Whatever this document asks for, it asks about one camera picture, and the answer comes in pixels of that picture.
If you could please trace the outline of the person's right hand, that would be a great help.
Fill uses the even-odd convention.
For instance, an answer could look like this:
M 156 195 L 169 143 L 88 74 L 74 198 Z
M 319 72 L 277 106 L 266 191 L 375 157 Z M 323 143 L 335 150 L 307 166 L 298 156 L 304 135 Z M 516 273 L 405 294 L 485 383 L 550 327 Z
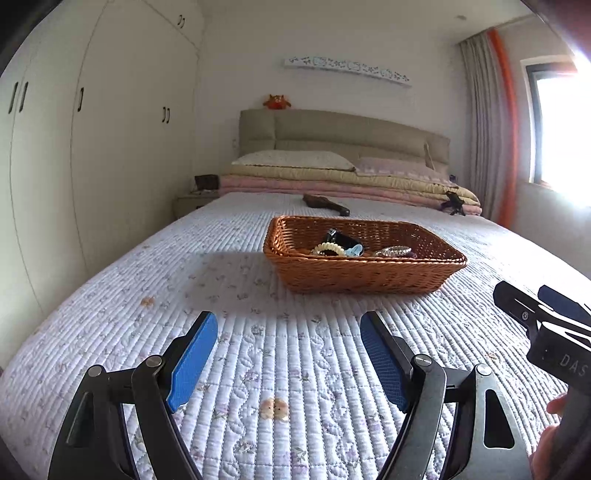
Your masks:
M 562 417 L 567 399 L 568 395 L 564 394 L 551 400 L 546 406 L 546 411 L 549 414 Z M 533 480 L 545 480 L 550 476 L 550 455 L 552 452 L 553 439 L 557 429 L 557 426 L 547 427 L 541 434 L 537 449 L 529 457 Z

